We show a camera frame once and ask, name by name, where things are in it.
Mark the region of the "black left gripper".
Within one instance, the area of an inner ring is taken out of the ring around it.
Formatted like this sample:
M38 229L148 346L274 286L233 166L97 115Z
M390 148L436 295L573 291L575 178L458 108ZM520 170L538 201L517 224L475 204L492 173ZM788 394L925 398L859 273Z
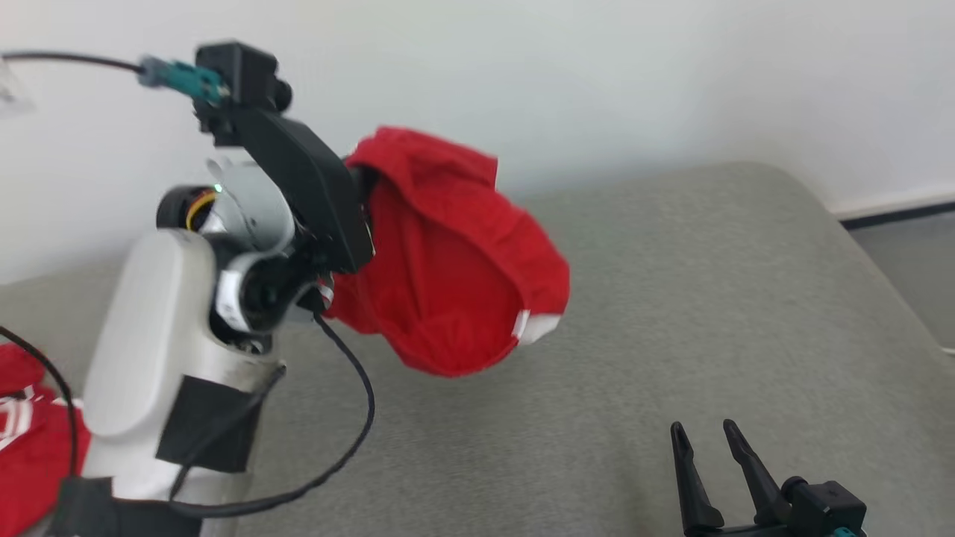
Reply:
M319 241L328 268L356 273L373 241L354 177L310 127L266 111L238 111L241 146L279 187L301 226Z

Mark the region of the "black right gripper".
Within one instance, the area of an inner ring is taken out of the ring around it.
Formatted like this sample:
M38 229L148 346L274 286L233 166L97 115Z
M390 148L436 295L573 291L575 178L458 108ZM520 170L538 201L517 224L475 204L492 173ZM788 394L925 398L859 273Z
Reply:
M723 527L723 516L710 503L697 472L695 449L681 422L675 421L671 424L671 448L683 537L797 537L785 525L790 518L790 503L737 423L724 419L723 431L749 489L755 509L754 524Z

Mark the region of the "red garment with white trim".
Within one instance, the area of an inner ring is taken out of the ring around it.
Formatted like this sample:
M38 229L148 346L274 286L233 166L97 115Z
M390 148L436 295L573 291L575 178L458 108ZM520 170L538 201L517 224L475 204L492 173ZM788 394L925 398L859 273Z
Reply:
M569 262L497 190L498 161L403 127L381 127L347 160L378 175L375 255L338 274L328 318L381 334L408 367L463 377L553 332L571 296Z

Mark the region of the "red jersey with white sleeves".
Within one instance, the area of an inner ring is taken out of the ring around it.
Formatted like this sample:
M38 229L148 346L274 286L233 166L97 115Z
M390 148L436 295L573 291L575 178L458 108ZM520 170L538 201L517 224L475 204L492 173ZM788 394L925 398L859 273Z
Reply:
M0 345L0 537L44 518L69 473L67 406L44 375L27 351Z

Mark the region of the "dark wall baseboard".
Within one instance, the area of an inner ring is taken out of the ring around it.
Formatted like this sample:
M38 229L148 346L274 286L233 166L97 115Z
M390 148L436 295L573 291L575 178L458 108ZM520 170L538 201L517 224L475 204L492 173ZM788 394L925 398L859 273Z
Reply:
M880 227L881 225L886 224L903 223L949 213L955 213L955 201L921 205L921 207L910 207L905 208L905 210L881 212L852 219L842 219L840 220L840 224L846 230L866 229L870 227Z

